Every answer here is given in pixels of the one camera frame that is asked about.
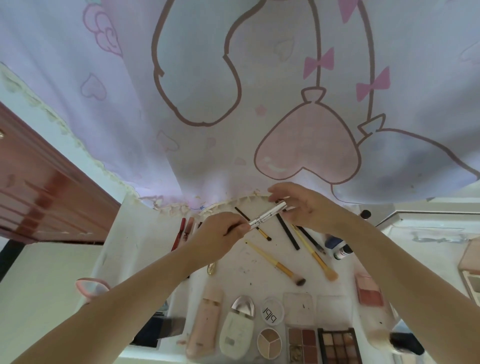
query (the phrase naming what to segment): hand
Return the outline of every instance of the hand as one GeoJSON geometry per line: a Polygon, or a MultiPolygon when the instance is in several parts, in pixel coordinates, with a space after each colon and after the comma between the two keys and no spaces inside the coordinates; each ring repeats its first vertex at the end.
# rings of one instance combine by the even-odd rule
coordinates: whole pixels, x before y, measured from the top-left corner
{"type": "Polygon", "coordinates": [[[249,230],[248,221],[241,215],[220,212],[205,219],[185,248],[200,269],[223,257],[249,230]]]}
{"type": "Polygon", "coordinates": [[[294,207],[281,213],[285,220],[317,232],[341,237],[342,227],[356,217],[322,194],[293,182],[274,184],[268,191],[272,193],[268,197],[270,202],[284,199],[287,206],[294,207]]]}

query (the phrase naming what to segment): pink compact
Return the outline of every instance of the pink compact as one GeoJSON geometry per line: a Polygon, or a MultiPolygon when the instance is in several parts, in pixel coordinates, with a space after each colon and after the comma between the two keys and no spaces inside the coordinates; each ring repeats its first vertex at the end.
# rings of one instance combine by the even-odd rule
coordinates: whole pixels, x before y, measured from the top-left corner
{"type": "Polygon", "coordinates": [[[357,274],[355,275],[355,283],[360,304],[370,307],[383,307],[384,298],[382,292],[380,292],[380,287],[372,277],[357,274]]]}

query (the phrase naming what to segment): blush palette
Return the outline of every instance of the blush palette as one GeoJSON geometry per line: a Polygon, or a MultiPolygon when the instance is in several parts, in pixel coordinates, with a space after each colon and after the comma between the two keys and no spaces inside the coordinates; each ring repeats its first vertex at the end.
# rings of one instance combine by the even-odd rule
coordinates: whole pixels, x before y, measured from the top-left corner
{"type": "Polygon", "coordinates": [[[287,327],[288,362],[318,364],[319,341],[313,328],[287,327]]]}
{"type": "Polygon", "coordinates": [[[323,364],[362,364],[355,330],[318,329],[323,364]]]}

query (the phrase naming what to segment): black eyeliner pencil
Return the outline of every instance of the black eyeliner pencil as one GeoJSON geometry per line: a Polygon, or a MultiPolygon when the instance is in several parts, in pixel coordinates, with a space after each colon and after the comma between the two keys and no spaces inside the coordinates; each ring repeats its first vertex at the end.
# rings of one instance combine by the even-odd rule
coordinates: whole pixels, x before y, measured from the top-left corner
{"type": "MultiPolygon", "coordinates": [[[[246,218],[248,221],[250,221],[250,219],[248,218],[248,216],[245,215],[243,212],[241,212],[238,207],[235,207],[235,209],[240,213],[240,215],[242,215],[244,218],[246,218]]],[[[265,239],[267,239],[269,242],[272,240],[272,238],[269,237],[269,236],[265,233],[265,231],[263,231],[262,229],[260,229],[258,226],[255,227],[255,228],[256,228],[256,229],[261,233],[261,235],[262,235],[265,239]]]]}
{"type": "Polygon", "coordinates": [[[313,245],[315,245],[315,248],[317,248],[317,250],[320,253],[327,255],[327,252],[325,251],[325,249],[319,243],[317,243],[315,239],[312,238],[312,236],[309,233],[307,233],[307,231],[302,226],[297,226],[297,228],[299,228],[299,230],[303,233],[303,235],[305,235],[307,239],[310,240],[313,245]]]}
{"type": "Polygon", "coordinates": [[[295,248],[295,250],[300,250],[300,247],[299,247],[299,245],[297,244],[297,241],[296,241],[295,238],[293,237],[292,233],[290,232],[290,229],[289,229],[288,226],[285,224],[285,221],[283,221],[283,219],[282,219],[282,217],[280,216],[280,214],[277,214],[277,215],[276,215],[276,218],[278,219],[278,222],[280,222],[280,225],[282,225],[283,230],[285,231],[285,233],[287,234],[288,238],[289,238],[290,241],[292,242],[293,247],[295,248]]]}

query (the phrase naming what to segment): forearm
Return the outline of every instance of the forearm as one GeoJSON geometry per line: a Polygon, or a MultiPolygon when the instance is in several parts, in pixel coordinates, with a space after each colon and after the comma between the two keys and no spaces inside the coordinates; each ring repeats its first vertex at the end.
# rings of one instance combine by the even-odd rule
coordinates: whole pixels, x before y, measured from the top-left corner
{"type": "Polygon", "coordinates": [[[469,298],[360,218],[338,235],[437,363],[480,362],[480,309],[469,298]]]}
{"type": "Polygon", "coordinates": [[[155,261],[57,326],[23,363],[112,363],[176,286],[200,267],[188,246],[155,261]]]}

